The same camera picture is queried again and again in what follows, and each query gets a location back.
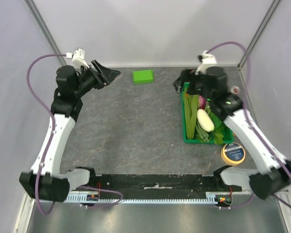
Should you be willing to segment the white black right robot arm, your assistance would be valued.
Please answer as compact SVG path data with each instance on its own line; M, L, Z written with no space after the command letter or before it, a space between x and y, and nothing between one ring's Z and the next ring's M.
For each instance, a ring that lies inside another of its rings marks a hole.
M264 200L291 184L291 159L273 147L251 114L243 108L242 99L229 90L227 74L222 67L209 67L204 73L184 69L173 86L183 97L189 97L183 103L194 107L191 115L186 117L187 123L196 123L198 98L204 97L210 111L237 135L256 164L255 170L235 167L223 169L212 179L216 190L224 191L230 185L241 186Z

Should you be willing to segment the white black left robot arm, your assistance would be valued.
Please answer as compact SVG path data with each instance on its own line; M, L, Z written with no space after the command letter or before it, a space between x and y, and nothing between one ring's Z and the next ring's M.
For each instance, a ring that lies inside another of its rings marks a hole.
M77 71L66 65L57 69L54 98L47 108L50 119L41 150L29 172L22 172L19 182L33 199L64 202L70 191L79 187L86 191L95 189L97 180L93 168L79 166L73 171L60 174L62 155L69 135L81 109L82 97L92 89L103 89L121 73L92 60L88 67Z

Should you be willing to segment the green paper box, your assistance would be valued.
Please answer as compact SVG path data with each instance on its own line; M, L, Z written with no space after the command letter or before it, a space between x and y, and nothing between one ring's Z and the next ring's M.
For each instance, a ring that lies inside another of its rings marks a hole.
M138 70L132 72L132 80L134 84L152 83L154 82L153 70Z

